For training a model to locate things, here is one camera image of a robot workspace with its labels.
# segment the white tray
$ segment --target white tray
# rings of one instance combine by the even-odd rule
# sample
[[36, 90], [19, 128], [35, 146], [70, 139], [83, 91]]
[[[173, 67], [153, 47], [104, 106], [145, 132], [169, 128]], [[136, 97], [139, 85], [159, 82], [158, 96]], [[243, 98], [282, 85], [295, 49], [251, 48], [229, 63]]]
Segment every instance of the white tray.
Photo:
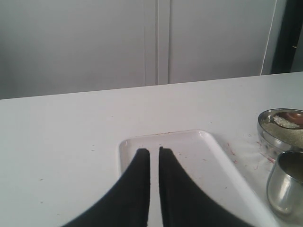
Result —
[[202, 130], [180, 131], [124, 140], [119, 146], [121, 173], [138, 148], [151, 153], [151, 203], [148, 226], [162, 226], [159, 197], [159, 147], [172, 149], [195, 183], [214, 201], [255, 227], [279, 226], [211, 134]]

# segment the rectangular white tray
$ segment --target rectangular white tray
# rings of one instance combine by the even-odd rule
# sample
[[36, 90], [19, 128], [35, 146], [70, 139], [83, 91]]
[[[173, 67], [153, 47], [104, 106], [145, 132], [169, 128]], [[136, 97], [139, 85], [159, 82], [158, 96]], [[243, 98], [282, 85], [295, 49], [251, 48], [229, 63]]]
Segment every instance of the rectangular white tray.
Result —
[[202, 130], [140, 136], [119, 146], [121, 174], [137, 149], [151, 153], [151, 203], [148, 226], [162, 226], [159, 197], [159, 147], [172, 149], [194, 182], [214, 201], [255, 227], [279, 226], [272, 212], [248, 186], [214, 137]]

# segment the cabinet door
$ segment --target cabinet door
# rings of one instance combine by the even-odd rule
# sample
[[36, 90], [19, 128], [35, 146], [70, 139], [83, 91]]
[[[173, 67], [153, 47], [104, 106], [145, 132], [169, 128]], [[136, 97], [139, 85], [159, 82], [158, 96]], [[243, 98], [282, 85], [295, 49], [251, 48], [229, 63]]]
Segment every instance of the cabinet door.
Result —
[[156, 84], [155, 11], [155, 0], [2, 0], [0, 95]]
[[[159, 77], [180, 83], [260, 75], [276, 0], [171, 0], [168, 7], [169, 39], [159, 34], [159, 43], [169, 40], [169, 73]], [[159, 10], [159, 26], [165, 15]]]

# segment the white countertop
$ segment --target white countertop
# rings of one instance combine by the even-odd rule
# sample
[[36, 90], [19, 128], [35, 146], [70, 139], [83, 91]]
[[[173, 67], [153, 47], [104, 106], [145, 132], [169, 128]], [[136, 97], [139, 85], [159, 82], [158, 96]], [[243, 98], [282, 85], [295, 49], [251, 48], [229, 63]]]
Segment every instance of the white countertop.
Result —
[[212, 133], [266, 200], [257, 117], [303, 109], [302, 86], [291, 73], [0, 100], [0, 226], [65, 224], [116, 182], [122, 140], [190, 129]]

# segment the metal container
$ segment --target metal container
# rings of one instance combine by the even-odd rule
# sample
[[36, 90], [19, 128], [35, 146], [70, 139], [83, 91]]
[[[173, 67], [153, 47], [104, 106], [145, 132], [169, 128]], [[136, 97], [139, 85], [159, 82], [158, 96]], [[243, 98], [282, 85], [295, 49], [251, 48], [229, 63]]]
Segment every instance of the metal container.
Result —
[[287, 151], [277, 157], [266, 190], [277, 214], [303, 215], [303, 152]]
[[274, 159], [276, 159], [277, 156], [284, 151], [303, 151], [303, 148], [279, 140], [262, 127], [263, 122], [272, 122], [273, 116], [280, 112], [303, 114], [303, 111], [295, 109], [271, 109], [266, 110], [259, 115], [257, 124], [259, 139], [263, 145], [263, 148], [265, 149], [265, 152]]

